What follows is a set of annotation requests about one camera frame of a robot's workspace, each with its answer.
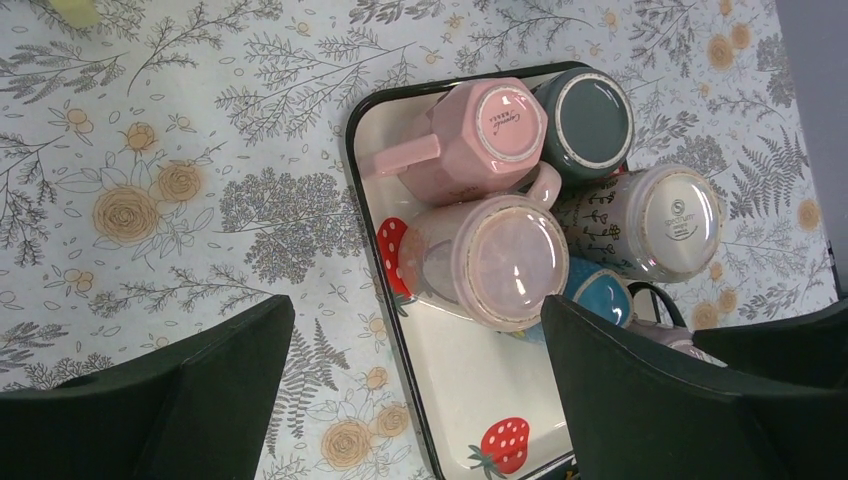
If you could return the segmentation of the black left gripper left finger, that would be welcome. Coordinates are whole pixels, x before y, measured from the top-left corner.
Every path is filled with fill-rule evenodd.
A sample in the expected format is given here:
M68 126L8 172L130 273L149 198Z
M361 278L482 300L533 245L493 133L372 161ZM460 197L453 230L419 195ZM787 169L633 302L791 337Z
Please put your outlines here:
M5 479L251 479L295 311L275 295L49 390L1 396Z

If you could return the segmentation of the purple mug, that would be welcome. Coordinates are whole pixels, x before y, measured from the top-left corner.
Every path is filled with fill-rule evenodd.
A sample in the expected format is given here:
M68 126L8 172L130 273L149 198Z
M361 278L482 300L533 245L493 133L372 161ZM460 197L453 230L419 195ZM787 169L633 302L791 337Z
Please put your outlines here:
M644 320L634 316L626 327L627 330L701 361L719 367L727 366L726 363L708 355L694 345L693 333L688 329L680 310L667 292L654 284L643 281L632 282L627 288L633 298L641 291L650 291L662 301L672 320L672 324L667 325L658 320Z

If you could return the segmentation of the blue dotted mug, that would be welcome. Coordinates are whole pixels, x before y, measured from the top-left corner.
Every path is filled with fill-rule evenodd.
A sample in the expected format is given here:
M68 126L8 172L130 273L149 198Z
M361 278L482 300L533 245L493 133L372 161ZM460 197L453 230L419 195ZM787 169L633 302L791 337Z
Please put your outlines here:
M562 294L618 327L626 327L634 316L633 295L625 281L600 264L569 257L569 273Z

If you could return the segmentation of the green octagonal mug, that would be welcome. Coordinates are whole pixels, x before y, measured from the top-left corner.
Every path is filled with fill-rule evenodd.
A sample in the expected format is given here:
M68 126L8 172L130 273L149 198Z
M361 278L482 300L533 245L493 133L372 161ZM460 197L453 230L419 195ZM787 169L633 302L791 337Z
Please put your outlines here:
M48 0L48 5L74 29L89 28L101 21L93 0Z

